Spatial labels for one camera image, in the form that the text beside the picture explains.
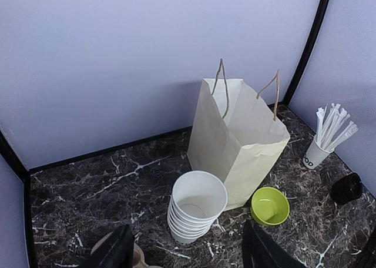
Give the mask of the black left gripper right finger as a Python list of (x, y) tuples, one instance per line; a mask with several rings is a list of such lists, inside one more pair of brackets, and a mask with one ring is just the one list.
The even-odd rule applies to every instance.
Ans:
[(258, 224), (244, 222), (241, 243), (243, 267), (306, 267), (284, 251)]

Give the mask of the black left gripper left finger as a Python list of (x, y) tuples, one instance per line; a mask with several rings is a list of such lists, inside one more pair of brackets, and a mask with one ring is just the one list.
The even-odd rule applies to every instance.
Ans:
[(121, 225), (90, 255), (89, 267), (132, 267), (133, 250), (130, 226)]

